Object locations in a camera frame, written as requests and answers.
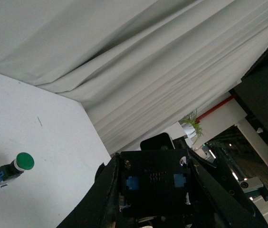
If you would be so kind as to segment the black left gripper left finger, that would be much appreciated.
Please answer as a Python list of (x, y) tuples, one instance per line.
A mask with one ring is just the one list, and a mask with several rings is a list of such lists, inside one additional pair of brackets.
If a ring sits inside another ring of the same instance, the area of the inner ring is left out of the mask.
[(103, 168), (94, 184), (58, 225), (59, 228), (123, 228), (119, 208), (121, 192), (120, 155), (115, 155)]

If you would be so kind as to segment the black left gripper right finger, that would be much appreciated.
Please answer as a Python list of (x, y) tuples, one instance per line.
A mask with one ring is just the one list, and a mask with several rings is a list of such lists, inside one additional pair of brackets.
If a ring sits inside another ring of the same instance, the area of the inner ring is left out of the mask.
[(186, 149), (191, 171), (189, 199), (197, 228), (267, 228), (268, 223), (245, 196), (223, 158), (209, 162)]

